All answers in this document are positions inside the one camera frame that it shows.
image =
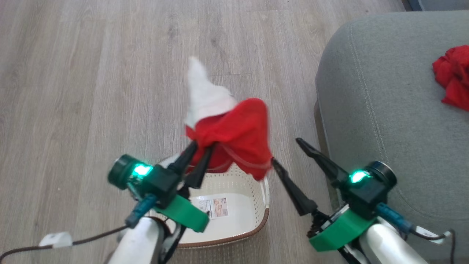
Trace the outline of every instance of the gray cushion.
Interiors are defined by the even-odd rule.
[[[469,256],[469,112],[445,105],[431,64],[469,44],[469,12],[408,12],[342,26],[316,76],[331,158],[348,171],[380,160],[398,186],[390,205],[431,231],[457,232],[457,256]],[[427,259],[449,256],[411,237]]]

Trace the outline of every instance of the white plastic basket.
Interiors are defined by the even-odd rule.
[[[160,164],[168,166],[178,155]],[[211,220],[203,233],[186,230],[179,248],[217,246],[246,239],[258,233],[269,216],[269,184],[267,179],[255,181],[249,174],[233,164],[225,173],[207,173],[199,190],[191,189],[192,204],[203,209],[213,208],[226,201],[219,215],[211,210]]]

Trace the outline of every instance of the wire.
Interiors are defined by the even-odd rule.
[[[72,246],[77,246],[77,245],[81,245],[81,244],[85,244],[85,243],[88,243],[88,242],[91,242],[91,241],[94,241],[94,240],[97,240],[97,239],[100,239],[100,238],[103,238],[105,236],[109,236],[111,234],[114,234],[114,233],[117,233],[119,231],[122,231],[124,229],[126,229],[127,226],[121,226],[119,228],[116,228],[116,229],[113,229],[111,231],[108,231],[108,232],[104,232],[104,233],[101,233],[99,235],[95,235],[95,236],[92,236],[90,238],[86,238],[86,239],[82,239],[82,240],[78,240],[78,241],[74,241],[72,242]],[[14,253],[20,253],[20,252],[26,252],[26,251],[35,251],[35,250],[44,250],[44,249],[53,249],[53,246],[52,245],[47,245],[47,246],[33,246],[33,247],[25,247],[25,248],[15,248],[15,249],[12,249],[12,250],[9,250],[5,253],[3,253],[1,256],[0,256],[0,263],[2,262],[2,260],[6,257],[6,256],[9,256],[11,254],[14,254]]]
[[[436,237],[431,237],[431,236],[426,236],[426,235],[422,235],[420,234],[419,232],[417,232],[415,230],[415,228],[412,228],[410,230],[410,232],[420,238],[423,238],[423,239],[426,239],[426,240],[429,240],[429,241],[433,241],[433,240],[438,240],[438,239],[443,239],[443,238],[446,238],[448,237],[447,235],[443,234],[443,235],[439,235],[439,236],[436,236]],[[454,264],[454,251],[456,250],[456,231],[453,230],[453,229],[450,229],[448,230],[448,232],[451,233],[451,253],[450,253],[450,257],[449,257],[449,263],[450,264]]]
[[[348,264],[360,264],[360,262],[350,252],[348,252],[345,247],[341,247],[337,251],[342,255]]]

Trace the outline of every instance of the laminate flooring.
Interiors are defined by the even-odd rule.
[[[121,154],[156,161],[188,144],[189,56],[237,99],[267,103],[273,154],[330,213],[322,171],[295,144],[319,146],[319,59],[342,24],[394,11],[404,11],[400,0],[0,0],[0,251],[123,224],[134,202],[107,171]],[[268,179],[266,227],[211,263],[342,263],[314,251],[310,218]],[[111,236],[4,263],[102,263],[115,247]]]

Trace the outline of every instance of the white cloth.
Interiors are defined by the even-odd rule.
[[[185,123],[194,129],[201,119],[225,114],[238,102],[228,89],[209,81],[207,71],[198,59],[191,57],[189,60],[187,77],[190,99]]]

